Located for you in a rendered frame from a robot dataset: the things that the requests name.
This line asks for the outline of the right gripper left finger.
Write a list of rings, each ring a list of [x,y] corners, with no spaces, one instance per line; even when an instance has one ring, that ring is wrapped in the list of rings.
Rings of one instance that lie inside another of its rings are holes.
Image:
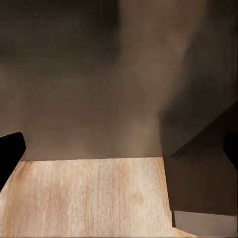
[[[25,151],[21,132],[0,137],[0,192]]]

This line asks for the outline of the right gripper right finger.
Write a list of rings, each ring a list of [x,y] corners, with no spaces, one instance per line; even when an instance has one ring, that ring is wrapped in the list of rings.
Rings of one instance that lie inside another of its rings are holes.
[[[223,142],[223,151],[238,171],[238,134],[227,132]]]

